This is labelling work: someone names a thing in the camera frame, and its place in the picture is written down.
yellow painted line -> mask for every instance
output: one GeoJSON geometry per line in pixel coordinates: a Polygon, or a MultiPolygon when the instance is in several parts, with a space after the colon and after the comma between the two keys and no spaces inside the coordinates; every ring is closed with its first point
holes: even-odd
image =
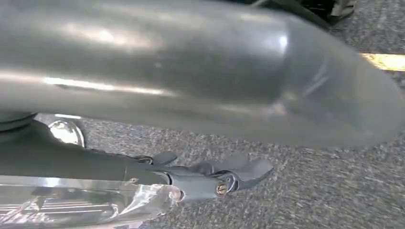
{"type": "Polygon", "coordinates": [[[381,70],[405,72],[405,55],[361,53],[368,61],[381,70]]]}

asphalt pavement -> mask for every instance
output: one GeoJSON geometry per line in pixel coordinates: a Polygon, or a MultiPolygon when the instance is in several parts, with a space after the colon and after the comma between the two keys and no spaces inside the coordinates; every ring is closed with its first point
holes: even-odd
{"type": "MultiPolygon", "coordinates": [[[[359,52],[405,54],[404,12],[405,0],[360,0],[332,34],[359,52]]],[[[405,72],[389,74],[405,92],[405,72]]],[[[148,222],[155,229],[405,228],[404,134],[375,147],[314,150],[92,119],[79,125],[88,147],[111,153],[172,151],[178,165],[244,154],[274,164],[254,189],[176,208],[148,222]]]]}

motorcycle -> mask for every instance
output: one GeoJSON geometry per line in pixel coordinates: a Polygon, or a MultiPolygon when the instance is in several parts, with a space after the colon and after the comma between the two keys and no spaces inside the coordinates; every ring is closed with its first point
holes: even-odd
{"type": "Polygon", "coordinates": [[[38,112],[309,147],[396,135],[395,83],[291,14],[187,0],[0,2],[0,228],[111,227],[250,188],[266,161],[66,144],[38,112]]]}

chrome exhaust pipe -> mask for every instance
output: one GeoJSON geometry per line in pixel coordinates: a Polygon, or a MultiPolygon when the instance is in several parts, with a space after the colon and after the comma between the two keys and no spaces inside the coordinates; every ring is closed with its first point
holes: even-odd
{"type": "Polygon", "coordinates": [[[304,146],[402,128],[395,84],[280,12],[187,0],[2,1],[0,110],[304,146]]]}

bolt head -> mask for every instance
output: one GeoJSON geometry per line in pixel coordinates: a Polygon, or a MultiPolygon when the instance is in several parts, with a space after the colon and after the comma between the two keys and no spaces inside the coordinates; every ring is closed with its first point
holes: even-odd
{"type": "Polygon", "coordinates": [[[216,194],[224,196],[228,192],[228,185],[226,183],[219,183],[216,187],[216,194]]]}

